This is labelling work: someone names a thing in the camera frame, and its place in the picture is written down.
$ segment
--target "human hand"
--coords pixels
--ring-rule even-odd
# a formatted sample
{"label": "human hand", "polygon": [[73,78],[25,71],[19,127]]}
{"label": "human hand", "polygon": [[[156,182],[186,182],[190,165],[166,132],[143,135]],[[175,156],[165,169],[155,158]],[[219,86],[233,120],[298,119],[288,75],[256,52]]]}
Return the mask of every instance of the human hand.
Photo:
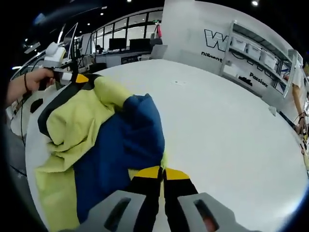
{"label": "human hand", "polygon": [[299,127],[299,133],[303,131],[303,128],[305,127],[306,121],[305,121],[305,114],[301,115],[301,118],[298,122],[298,127]]}
{"label": "human hand", "polygon": [[26,74],[26,83],[30,91],[37,91],[40,87],[40,81],[44,78],[49,78],[47,87],[55,83],[54,72],[49,69],[40,68]]}

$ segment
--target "blue cloth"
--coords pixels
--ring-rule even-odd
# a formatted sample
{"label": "blue cloth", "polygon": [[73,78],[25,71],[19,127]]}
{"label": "blue cloth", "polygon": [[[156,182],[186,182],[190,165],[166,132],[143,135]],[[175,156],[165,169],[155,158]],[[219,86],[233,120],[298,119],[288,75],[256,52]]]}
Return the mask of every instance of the blue cloth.
{"label": "blue cloth", "polygon": [[128,169],[160,165],[165,147],[159,112],[150,95],[132,96],[99,129],[94,147],[73,168],[77,216],[130,183]]}

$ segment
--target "desk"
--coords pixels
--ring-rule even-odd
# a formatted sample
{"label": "desk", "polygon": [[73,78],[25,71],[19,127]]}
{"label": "desk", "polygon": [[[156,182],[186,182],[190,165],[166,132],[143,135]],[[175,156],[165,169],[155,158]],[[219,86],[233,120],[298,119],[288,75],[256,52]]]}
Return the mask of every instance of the desk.
{"label": "desk", "polygon": [[[197,190],[230,208],[239,224],[275,232],[288,221],[305,193],[307,173],[292,129],[260,98],[210,72],[167,60],[98,74],[114,77],[134,94],[153,97],[168,166],[189,174]],[[49,156],[37,126],[41,111],[29,121],[26,166],[33,200],[46,224],[33,172]],[[161,207],[154,232],[167,228]]]}
{"label": "desk", "polygon": [[96,55],[97,63],[106,63],[107,68],[121,65],[122,58],[134,57],[151,54],[151,51],[122,51],[122,52],[109,52],[105,54]]}

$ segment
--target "garment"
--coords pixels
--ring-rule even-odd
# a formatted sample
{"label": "garment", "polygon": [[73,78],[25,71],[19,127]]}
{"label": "garment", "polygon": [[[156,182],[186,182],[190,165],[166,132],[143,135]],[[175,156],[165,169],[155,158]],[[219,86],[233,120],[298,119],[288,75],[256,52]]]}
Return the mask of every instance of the garment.
{"label": "garment", "polygon": [[[74,229],[80,224],[73,165],[95,145],[102,125],[110,127],[112,133],[115,128],[109,126],[111,117],[115,112],[123,111],[124,102],[131,97],[132,94],[122,86],[95,75],[85,85],[68,86],[42,112],[38,120],[39,129],[52,140],[48,143],[51,156],[35,170],[35,176],[50,231]],[[120,140],[113,142],[119,146],[122,144]],[[87,161],[80,163],[80,167],[87,164]]]}
{"label": "garment", "polygon": [[[295,69],[293,84],[300,88],[299,101],[302,109],[304,109],[309,83],[306,83],[305,85],[305,73],[301,68]],[[291,120],[295,125],[297,125],[298,112],[295,106],[292,91],[293,87],[291,86],[286,98],[284,99],[281,111],[289,120]]]}
{"label": "garment", "polygon": [[123,110],[101,125],[94,147],[73,166],[79,222],[107,196],[129,185],[128,169],[160,165],[164,145],[160,115],[152,98],[128,98]]}

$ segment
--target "glass wall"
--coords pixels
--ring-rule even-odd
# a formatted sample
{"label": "glass wall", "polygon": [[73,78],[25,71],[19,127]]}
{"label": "glass wall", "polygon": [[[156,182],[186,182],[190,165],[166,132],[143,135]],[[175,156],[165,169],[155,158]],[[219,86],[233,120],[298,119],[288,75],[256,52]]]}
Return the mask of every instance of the glass wall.
{"label": "glass wall", "polygon": [[150,38],[155,30],[155,21],[162,20],[162,10],[150,11],[147,13],[133,15],[123,18],[113,24],[107,25],[93,32],[92,52],[95,52],[95,45],[100,45],[104,51],[110,47],[110,39],[126,38],[127,48],[132,39]]}

